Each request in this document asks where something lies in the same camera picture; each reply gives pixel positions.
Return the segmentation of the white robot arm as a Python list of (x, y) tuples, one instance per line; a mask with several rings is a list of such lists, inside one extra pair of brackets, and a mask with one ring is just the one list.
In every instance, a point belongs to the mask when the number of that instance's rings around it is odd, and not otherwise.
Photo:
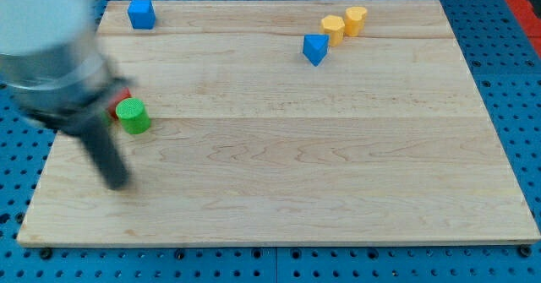
[(1, 75), (15, 103), (49, 127), (101, 121), (117, 90), (95, 0), (1, 0)]

